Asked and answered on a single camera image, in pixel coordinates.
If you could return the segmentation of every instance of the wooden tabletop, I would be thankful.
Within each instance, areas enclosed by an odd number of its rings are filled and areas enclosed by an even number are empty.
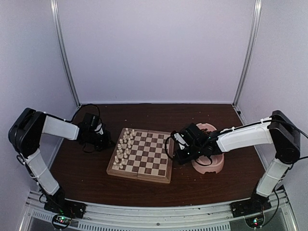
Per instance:
[[[210,123],[217,129],[240,126],[231,105],[225,104],[115,104],[99,105],[106,129],[117,141],[122,128],[172,132],[194,123]],[[85,107],[75,123],[86,112]],[[86,154],[76,141],[65,140],[51,172],[66,191],[68,199],[122,206],[205,205],[247,198],[264,168],[254,149],[247,147],[225,154],[223,170],[202,175],[191,163],[173,163],[170,184],[130,180],[106,173],[113,148]]]

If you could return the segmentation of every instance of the pink container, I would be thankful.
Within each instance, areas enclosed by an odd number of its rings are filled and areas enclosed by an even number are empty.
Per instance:
[[[207,129],[208,131],[217,130],[211,124],[197,124],[197,126],[199,129]],[[194,169],[196,169],[197,172],[200,172],[201,174],[205,174],[206,172],[219,173],[222,170],[223,164],[225,162],[224,153],[221,155],[213,155],[211,156],[211,159],[213,160],[213,163],[210,166],[201,166],[197,164],[194,160],[192,160],[192,166],[194,167]],[[198,163],[203,165],[209,165],[211,163],[211,161],[205,156],[199,157],[197,161]]]

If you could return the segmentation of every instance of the light chessboard square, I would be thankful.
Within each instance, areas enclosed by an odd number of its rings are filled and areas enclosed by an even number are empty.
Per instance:
[[[122,129],[119,140],[123,139],[125,128]],[[167,157],[164,144],[170,136],[168,132],[141,130],[135,129],[135,136],[131,139],[131,148],[129,149],[128,157],[119,155],[119,160],[125,161],[122,163],[122,168],[119,164],[114,165],[117,145],[111,156],[107,173],[109,175],[146,180],[160,183],[171,182],[172,161]],[[169,139],[167,149],[169,153],[173,153],[174,142]],[[128,148],[127,143],[122,144],[123,151]]]

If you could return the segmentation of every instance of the white backdrop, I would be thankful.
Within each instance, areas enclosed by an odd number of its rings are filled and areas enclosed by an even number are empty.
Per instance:
[[[60,0],[82,103],[231,103],[254,0]]]
[[[261,22],[239,107],[248,122],[281,110],[308,133],[308,2],[263,0]],[[265,164],[272,145],[259,147]],[[308,155],[302,139],[301,156]],[[301,231],[308,230],[308,159],[294,165],[283,181]]]

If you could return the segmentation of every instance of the metal frame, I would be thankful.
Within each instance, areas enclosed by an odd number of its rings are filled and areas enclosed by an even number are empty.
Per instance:
[[[62,34],[62,29],[61,29],[61,23],[60,23],[60,16],[59,16],[59,10],[58,10],[58,0],[51,0],[51,12],[53,15],[53,20],[54,24],[56,27],[57,31],[57,36],[58,36],[58,41],[59,41],[59,46],[60,46],[60,51],[61,51],[61,57],[62,57],[62,62],[66,74],[66,78],[68,80],[68,84],[70,87],[70,90],[73,94],[74,101],[76,104],[76,107],[80,106],[80,101],[77,95],[77,91],[74,85],[74,81],[72,78],[72,73],[69,67],[66,51],[65,51],[65,45],[64,45],[64,40],[63,40],[63,34]]]
[[[285,190],[277,191],[280,200],[280,209],[289,231],[298,231],[296,219],[293,214],[289,199]],[[27,231],[32,218],[38,218],[47,222],[51,221],[53,213],[43,209],[44,204],[39,202],[39,192],[31,191],[26,206],[23,210],[23,218],[19,225],[19,231]],[[269,197],[273,211],[277,206],[275,194]],[[231,202],[211,205],[178,206],[178,207],[124,207],[112,205],[100,205],[85,203],[87,205],[83,219],[74,219],[70,228],[90,230],[118,230],[118,231],[203,231],[215,230],[211,227],[225,227],[230,230],[230,222],[243,219],[233,218],[230,209]]]
[[[255,11],[252,19],[252,25],[251,25],[251,31],[250,31],[250,38],[249,38],[249,43],[248,43],[248,48],[245,56],[245,61],[244,61],[244,66],[242,69],[242,74],[239,82],[239,86],[237,88],[235,98],[233,101],[233,106],[237,107],[240,96],[243,91],[244,83],[248,74],[249,70],[249,65],[251,62],[251,57],[253,53],[253,48],[256,43],[256,38],[257,38],[257,33],[259,30],[259,24],[260,24],[260,17],[261,17],[261,8],[262,8],[262,0],[255,0]]]

